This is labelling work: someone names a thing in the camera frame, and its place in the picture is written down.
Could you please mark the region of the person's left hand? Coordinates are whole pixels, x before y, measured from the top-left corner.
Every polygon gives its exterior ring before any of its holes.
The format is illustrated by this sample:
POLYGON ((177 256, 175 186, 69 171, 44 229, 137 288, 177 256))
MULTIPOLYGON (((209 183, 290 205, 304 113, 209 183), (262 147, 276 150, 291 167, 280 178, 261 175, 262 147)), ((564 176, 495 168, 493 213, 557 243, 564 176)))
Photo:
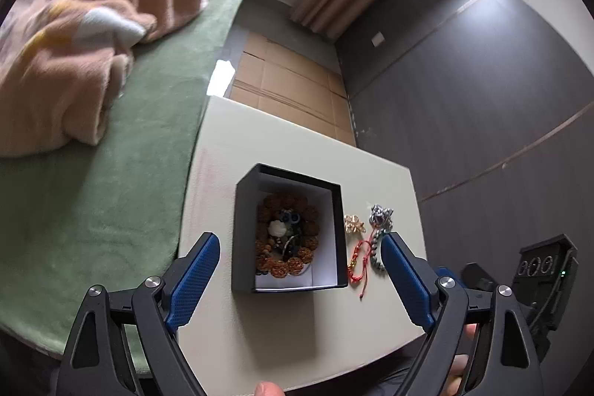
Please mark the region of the person's left hand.
POLYGON ((254 396, 285 396, 285 393, 277 384, 262 381, 256 386, 254 396))

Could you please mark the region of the person's right hand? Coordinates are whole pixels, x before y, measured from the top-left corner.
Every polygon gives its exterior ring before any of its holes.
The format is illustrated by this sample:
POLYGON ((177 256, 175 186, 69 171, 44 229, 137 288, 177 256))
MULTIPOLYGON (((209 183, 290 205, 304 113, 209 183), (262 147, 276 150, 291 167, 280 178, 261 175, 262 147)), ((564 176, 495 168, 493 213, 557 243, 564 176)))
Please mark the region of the person's right hand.
MULTIPOLYGON (((477 330, 476 324, 466 325, 464 328, 464 334, 466 339, 470 342, 474 340, 475 333, 477 330)), ((461 386, 462 376, 468 363, 468 356, 464 354, 456 355, 452 361, 446 384, 441 392, 442 396, 455 396, 461 386)))

